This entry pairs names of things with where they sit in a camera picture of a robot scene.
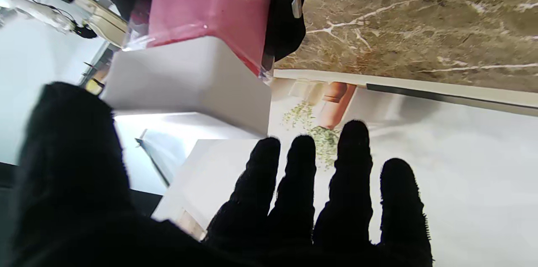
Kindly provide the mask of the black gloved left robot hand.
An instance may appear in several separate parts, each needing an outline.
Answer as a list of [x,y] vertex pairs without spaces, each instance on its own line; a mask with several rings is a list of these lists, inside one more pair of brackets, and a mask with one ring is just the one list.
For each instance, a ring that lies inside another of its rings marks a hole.
[[372,244],[369,131],[344,125],[329,200],[314,219],[316,148],[298,135],[276,182],[280,140],[261,139],[234,191],[197,241],[137,212],[113,110],[81,87],[44,85],[15,183],[12,267],[431,267],[424,204],[411,166],[380,174],[382,231]]

